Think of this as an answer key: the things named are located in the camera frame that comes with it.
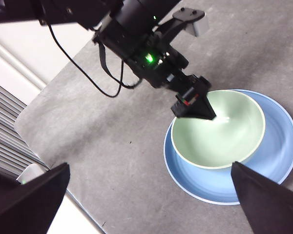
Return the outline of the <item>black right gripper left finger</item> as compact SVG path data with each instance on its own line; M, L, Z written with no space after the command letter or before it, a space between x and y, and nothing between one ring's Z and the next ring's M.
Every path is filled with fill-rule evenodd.
M47 233L69 180L69 165L63 163L1 194L0 234Z

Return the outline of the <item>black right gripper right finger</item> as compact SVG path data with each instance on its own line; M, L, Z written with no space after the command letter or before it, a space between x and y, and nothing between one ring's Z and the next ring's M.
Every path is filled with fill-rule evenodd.
M237 161L230 174L255 234L293 234L293 191Z

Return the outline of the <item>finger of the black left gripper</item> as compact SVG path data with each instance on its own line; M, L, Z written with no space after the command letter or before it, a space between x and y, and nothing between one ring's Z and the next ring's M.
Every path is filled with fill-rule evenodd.
M207 92L199 92L189 89L185 93L176 95L176 102L171 106L171 110L178 118L200 118L213 120L215 112L207 98Z

